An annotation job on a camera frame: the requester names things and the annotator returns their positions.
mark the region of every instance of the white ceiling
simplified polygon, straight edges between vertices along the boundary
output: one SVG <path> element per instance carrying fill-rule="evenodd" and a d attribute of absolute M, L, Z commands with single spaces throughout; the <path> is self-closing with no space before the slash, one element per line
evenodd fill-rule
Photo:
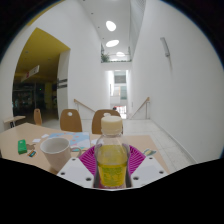
<path fill-rule="evenodd" d="M 79 0 L 98 31 L 104 53 L 109 53 L 110 60 L 128 60 L 128 57 L 117 57 L 117 52 L 128 54 L 130 32 L 130 0 Z M 115 31 L 109 31 L 106 22 L 116 24 Z M 106 47 L 111 40 L 119 40 L 115 47 Z"/>

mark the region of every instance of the chair backrest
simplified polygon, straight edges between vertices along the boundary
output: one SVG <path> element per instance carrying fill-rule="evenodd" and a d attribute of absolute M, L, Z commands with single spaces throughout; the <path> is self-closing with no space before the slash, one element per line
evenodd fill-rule
<path fill-rule="evenodd" d="M 40 109 L 34 109 L 34 121 L 36 125 L 39 125 L 39 126 L 42 125 Z"/>
<path fill-rule="evenodd" d="M 60 127 L 63 131 L 82 132 L 79 112 L 75 109 L 64 109 L 61 112 Z"/>
<path fill-rule="evenodd" d="M 93 116 L 93 121 L 92 121 L 92 133 L 93 134 L 102 134 L 102 132 L 101 132 L 101 118 L 104 117 L 105 113 L 109 113 L 112 116 L 121 117 L 120 113 L 116 110 L 110 110 L 110 109 L 97 110 L 95 112 L 94 116 Z"/>

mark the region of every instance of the table surface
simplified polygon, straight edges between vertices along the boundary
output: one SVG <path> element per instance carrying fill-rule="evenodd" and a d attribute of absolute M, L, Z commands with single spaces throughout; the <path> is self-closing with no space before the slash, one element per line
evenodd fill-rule
<path fill-rule="evenodd" d="M 47 137 L 41 138 L 41 136 L 44 134 L 50 135 L 52 133 L 65 133 L 65 131 L 24 123 L 2 132 L 0 133 L 0 149 L 2 158 L 34 165 L 50 173 L 57 174 L 57 172 L 48 163 L 43 152 L 40 150 L 40 144 L 47 139 Z M 90 141 L 99 137 L 100 135 L 90 134 Z M 130 145 L 134 146 L 141 152 L 146 148 L 157 151 L 153 155 L 154 158 L 157 159 L 168 174 L 170 173 L 166 163 L 159 153 L 159 150 L 156 148 L 149 135 L 125 136 L 125 138 Z M 26 144 L 33 145 L 35 147 L 37 154 L 34 157 L 31 158 L 27 156 L 27 153 L 30 152 L 29 150 L 27 153 L 21 155 L 18 154 L 18 141 L 22 139 L 26 140 Z M 33 143 L 34 139 L 41 139 L 41 141 L 39 143 Z M 76 157 L 77 154 L 78 152 L 71 152 L 72 157 Z"/>
<path fill-rule="evenodd" d="M 15 116 L 15 117 L 9 117 L 3 120 L 4 123 L 8 123 L 8 122 L 13 122 L 13 121 L 18 121 L 20 119 L 25 118 L 26 116 Z"/>

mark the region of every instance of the ceiling light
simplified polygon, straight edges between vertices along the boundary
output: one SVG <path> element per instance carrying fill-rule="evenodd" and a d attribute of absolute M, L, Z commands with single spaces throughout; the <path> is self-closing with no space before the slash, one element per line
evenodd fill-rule
<path fill-rule="evenodd" d="M 116 29 L 115 23 L 113 23 L 111 21 L 107 21 L 106 26 L 107 26 L 107 29 L 110 30 L 110 31 L 114 31 Z"/>
<path fill-rule="evenodd" d="M 119 40 L 111 40 L 111 41 L 106 43 L 106 46 L 107 47 L 114 47 L 114 46 L 118 45 L 118 43 L 119 43 Z"/>
<path fill-rule="evenodd" d="M 124 57 L 124 56 L 125 56 L 125 54 L 124 54 L 124 53 L 122 53 L 122 52 L 117 52 L 117 56 L 118 56 L 118 57 Z"/>

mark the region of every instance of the plastic bottle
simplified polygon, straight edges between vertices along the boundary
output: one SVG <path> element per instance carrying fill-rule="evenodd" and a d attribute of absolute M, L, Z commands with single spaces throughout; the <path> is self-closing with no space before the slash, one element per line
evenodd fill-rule
<path fill-rule="evenodd" d="M 122 135 L 122 119 L 106 116 L 101 119 L 102 135 L 94 149 L 99 174 L 99 188 L 125 188 L 130 148 Z"/>

